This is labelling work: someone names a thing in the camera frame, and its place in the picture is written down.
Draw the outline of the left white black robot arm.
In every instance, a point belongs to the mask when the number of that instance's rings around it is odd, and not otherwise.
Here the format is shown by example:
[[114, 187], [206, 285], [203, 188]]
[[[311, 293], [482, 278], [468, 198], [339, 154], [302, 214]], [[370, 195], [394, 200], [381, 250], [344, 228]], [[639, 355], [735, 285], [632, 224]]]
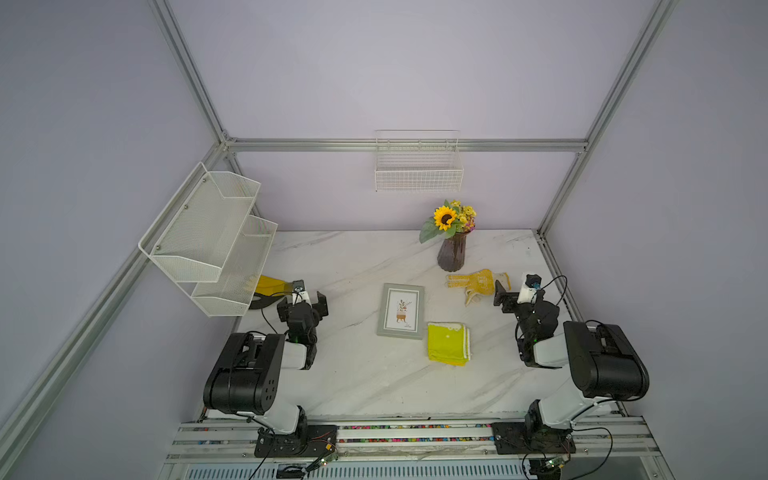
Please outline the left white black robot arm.
[[294, 293], [277, 302], [279, 320], [288, 330], [281, 333], [256, 331], [233, 333], [220, 353], [203, 390], [208, 410], [246, 418], [277, 436], [302, 437], [306, 413], [278, 395], [284, 370], [311, 369], [317, 354], [317, 327], [328, 315], [327, 297]]

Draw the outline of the grey picture frame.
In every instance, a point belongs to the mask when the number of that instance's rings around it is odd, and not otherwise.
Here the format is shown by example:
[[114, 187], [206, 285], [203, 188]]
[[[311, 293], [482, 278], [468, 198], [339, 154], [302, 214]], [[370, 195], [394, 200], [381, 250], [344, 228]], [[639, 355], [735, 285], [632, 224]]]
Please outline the grey picture frame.
[[425, 335], [425, 290], [422, 286], [385, 283], [379, 308], [377, 335], [422, 340]]

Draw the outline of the yellow green cloth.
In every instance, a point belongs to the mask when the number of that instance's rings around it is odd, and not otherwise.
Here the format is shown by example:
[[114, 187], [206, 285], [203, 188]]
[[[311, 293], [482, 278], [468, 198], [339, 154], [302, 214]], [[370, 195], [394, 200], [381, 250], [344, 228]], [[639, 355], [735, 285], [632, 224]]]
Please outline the yellow green cloth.
[[470, 330], [462, 323], [429, 323], [428, 359], [452, 366], [465, 366], [471, 359], [470, 340]]

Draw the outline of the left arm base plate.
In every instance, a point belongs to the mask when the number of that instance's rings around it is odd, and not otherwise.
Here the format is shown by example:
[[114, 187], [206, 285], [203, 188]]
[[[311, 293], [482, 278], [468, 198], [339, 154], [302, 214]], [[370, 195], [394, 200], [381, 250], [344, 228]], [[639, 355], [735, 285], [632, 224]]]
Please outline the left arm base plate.
[[256, 458], [316, 458], [330, 453], [337, 443], [336, 425], [300, 425], [294, 433], [259, 432], [254, 448]]

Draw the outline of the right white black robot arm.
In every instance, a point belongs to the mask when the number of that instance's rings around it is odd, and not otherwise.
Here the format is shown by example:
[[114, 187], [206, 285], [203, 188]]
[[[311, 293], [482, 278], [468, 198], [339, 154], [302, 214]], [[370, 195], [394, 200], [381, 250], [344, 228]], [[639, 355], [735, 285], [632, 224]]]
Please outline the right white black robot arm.
[[545, 299], [541, 277], [528, 275], [518, 292], [494, 284], [493, 304], [516, 321], [515, 340], [525, 366], [567, 369], [568, 380], [555, 393], [531, 403], [522, 422], [523, 437], [563, 437], [592, 408], [608, 402], [636, 401], [650, 387], [643, 361], [620, 326], [596, 321], [559, 321], [560, 307]]

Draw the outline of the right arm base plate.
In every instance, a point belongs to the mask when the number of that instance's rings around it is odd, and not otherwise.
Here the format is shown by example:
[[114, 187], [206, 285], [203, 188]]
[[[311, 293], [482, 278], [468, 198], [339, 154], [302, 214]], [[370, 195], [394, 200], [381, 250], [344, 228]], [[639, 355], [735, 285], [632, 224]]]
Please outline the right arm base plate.
[[495, 422], [492, 437], [499, 455], [573, 454], [576, 447], [571, 431], [549, 426], [529, 426], [524, 422]]

